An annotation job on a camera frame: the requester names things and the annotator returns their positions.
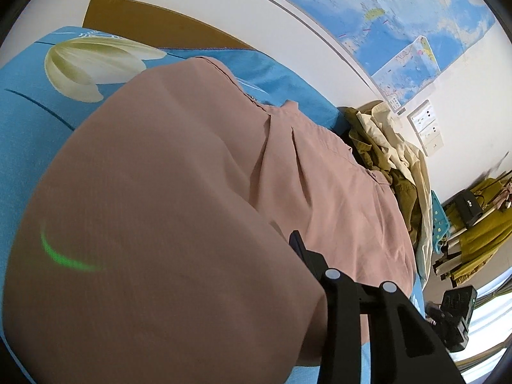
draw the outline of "blue bed cover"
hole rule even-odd
[[[123,85],[98,84],[103,99],[81,102],[64,96],[50,83],[44,67],[50,48],[70,39],[91,36],[117,39],[90,29],[61,28],[27,47],[0,69],[0,302],[10,247],[39,178],[72,131]],[[349,128],[334,105],[297,74],[264,53],[240,49],[163,51],[167,55],[160,59],[143,60],[146,67],[209,56],[228,66],[247,94],[259,102],[279,106],[291,98],[316,124],[338,134]],[[421,311],[421,287],[415,287],[411,300],[417,302]],[[0,336],[5,341],[1,313]],[[318,370],[318,367],[295,367],[287,384],[314,384]],[[369,344],[362,346],[361,382],[370,383]]]

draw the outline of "electrical outlet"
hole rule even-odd
[[[431,143],[437,136],[441,134],[437,121],[434,121],[427,125],[425,129],[419,132],[418,136],[423,146]]]
[[[429,100],[426,100],[409,115],[409,121],[416,133],[422,132],[432,121],[436,120],[436,111],[434,111]]]
[[[443,138],[437,134],[430,143],[423,146],[423,150],[428,157],[432,157],[441,147],[444,147]]]

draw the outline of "white wall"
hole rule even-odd
[[[512,150],[512,44],[499,24],[408,105],[405,138],[419,145],[407,119],[425,99],[437,113],[444,148],[428,158],[443,202],[493,169]],[[512,152],[495,173],[512,169]]]
[[[138,1],[194,17],[243,40],[296,72],[336,106],[357,107],[377,96],[360,66],[344,58],[345,50],[284,0]],[[47,33],[81,26],[88,5],[89,0],[32,0],[0,48],[0,67]]]

